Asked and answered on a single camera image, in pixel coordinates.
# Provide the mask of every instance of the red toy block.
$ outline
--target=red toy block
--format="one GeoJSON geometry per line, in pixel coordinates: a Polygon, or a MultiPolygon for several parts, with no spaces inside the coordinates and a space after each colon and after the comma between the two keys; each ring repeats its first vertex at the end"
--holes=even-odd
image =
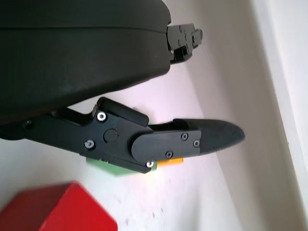
{"type": "Polygon", "coordinates": [[[1,231],[117,231],[113,218],[77,182],[25,190],[0,213],[1,231]]]}

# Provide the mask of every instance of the black plastic arm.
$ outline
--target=black plastic arm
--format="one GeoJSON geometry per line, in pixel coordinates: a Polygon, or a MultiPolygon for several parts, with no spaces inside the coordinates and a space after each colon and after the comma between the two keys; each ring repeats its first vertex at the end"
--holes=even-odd
{"type": "Polygon", "coordinates": [[[148,123],[146,115],[100,98],[89,114],[65,108],[3,125],[0,137],[37,141],[141,173],[149,172],[153,161],[213,152],[244,138],[240,128],[224,121],[148,123]]]}

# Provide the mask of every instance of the black plastic bracket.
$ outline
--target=black plastic bracket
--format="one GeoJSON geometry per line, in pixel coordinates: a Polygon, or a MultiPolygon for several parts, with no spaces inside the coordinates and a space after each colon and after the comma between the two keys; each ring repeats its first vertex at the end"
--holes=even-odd
{"type": "Polygon", "coordinates": [[[192,57],[203,38],[202,30],[195,29],[193,24],[168,26],[167,39],[170,63],[185,62],[192,57]]]}
{"type": "Polygon", "coordinates": [[[140,135],[131,153],[139,162],[161,161],[200,155],[201,131],[164,131],[140,135]]]}

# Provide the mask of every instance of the orange block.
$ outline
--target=orange block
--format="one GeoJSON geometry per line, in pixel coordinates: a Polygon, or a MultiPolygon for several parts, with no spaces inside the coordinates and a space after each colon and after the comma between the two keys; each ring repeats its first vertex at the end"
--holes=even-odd
{"type": "Polygon", "coordinates": [[[184,162],[183,158],[158,161],[157,167],[166,166],[166,165],[176,165],[176,164],[180,164],[182,162],[184,162]]]}

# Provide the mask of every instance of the mechanical hinge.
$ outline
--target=mechanical hinge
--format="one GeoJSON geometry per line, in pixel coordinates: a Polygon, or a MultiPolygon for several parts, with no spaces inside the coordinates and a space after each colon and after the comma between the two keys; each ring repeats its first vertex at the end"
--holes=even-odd
{"type": "Polygon", "coordinates": [[[168,26],[167,39],[170,63],[181,63],[192,57],[203,38],[202,30],[195,29],[193,24],[168,26]]]}

